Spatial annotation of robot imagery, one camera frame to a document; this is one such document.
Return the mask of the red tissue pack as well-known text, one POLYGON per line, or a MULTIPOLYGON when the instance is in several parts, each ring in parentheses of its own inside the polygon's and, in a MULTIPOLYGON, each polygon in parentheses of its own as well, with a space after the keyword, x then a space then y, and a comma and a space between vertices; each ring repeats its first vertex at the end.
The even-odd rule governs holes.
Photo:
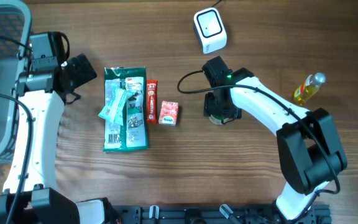
POLYGON ((178 110, 179 104, 177 102, 162 101, 158 122, 164 125, 175 126, 178 118, 178 110))

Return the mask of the light green plastic sachet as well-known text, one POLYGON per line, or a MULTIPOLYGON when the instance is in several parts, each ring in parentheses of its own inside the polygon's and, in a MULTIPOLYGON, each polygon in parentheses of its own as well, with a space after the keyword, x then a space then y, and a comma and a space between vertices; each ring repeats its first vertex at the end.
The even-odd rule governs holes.
POLYGON ((121 88, 117 83, 110 84, 111 97, 99 113, 99 117, 111 123, 124 125, 124 105, 135 93, 133 90, 121 88))

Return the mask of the green 3M gloves package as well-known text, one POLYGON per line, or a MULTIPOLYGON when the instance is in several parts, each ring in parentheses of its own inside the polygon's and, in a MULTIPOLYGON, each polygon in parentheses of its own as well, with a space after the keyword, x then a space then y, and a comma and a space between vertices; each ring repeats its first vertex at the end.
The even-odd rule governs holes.
POLYGON ((130 152, 148 148, 146 112, 146 72, 144 67, 104 69, 104 106, 111 97, 110 84, 135 91, 124 105, 124 125, 105 120, 104 152, 130 152))

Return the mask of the red Nescafe coffee stick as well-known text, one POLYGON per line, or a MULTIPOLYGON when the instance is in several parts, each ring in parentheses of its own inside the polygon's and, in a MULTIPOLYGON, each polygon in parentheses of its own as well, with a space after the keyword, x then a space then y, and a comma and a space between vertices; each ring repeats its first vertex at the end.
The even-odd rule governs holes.
POLYGON ((147 122, 157 123, 157 80, 147 80, 147 122))

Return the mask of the yellow oil bottle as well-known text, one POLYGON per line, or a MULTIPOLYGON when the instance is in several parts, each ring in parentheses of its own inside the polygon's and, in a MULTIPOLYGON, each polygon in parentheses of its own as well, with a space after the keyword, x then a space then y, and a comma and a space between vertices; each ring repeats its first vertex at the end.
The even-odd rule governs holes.
POLYGON ((323 73, 315 73, 309 75, 306 80, 293 92, 291 100, 298 106, 304 105, 326 81, 323 73))

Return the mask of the green lid jar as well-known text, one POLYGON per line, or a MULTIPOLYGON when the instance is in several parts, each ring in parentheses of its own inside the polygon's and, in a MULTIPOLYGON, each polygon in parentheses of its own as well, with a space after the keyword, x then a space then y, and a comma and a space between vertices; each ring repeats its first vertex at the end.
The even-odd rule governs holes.
POLYGON ((217 125, 224 125, 227 122, 229 122, 229 118, 217 118, 213 115, 209 116, 209 120, 213 123, 213 124, 217 124, 217 125))

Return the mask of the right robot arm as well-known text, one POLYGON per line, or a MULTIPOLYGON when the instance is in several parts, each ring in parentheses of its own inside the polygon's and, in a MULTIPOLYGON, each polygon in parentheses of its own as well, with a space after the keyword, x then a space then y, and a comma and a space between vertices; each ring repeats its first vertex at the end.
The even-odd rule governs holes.
POLYGON ((299 220, 347 167, 332 116, 322 108, 309 111, 288 102, 248 69, 232 71, 220 56, 208 60, 201 71, 211 86, 204 99, 205 116, 226 124, 245 111, 277 138, 286 184, 275 206, 285 220, 299 220))

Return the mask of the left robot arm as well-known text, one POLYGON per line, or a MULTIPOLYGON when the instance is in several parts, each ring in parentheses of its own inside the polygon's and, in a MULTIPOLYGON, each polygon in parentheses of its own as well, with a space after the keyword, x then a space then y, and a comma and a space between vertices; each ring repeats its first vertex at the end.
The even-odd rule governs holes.
POLYGON ((70 57, 61 32, 30 37, 32 58, 16 81, 20 106, 12 166, 0 195, 0 223, 104 223, 101 199, 73 202, 57 190, 55 156, 66 96, 96 78, 85 55, 70 57))

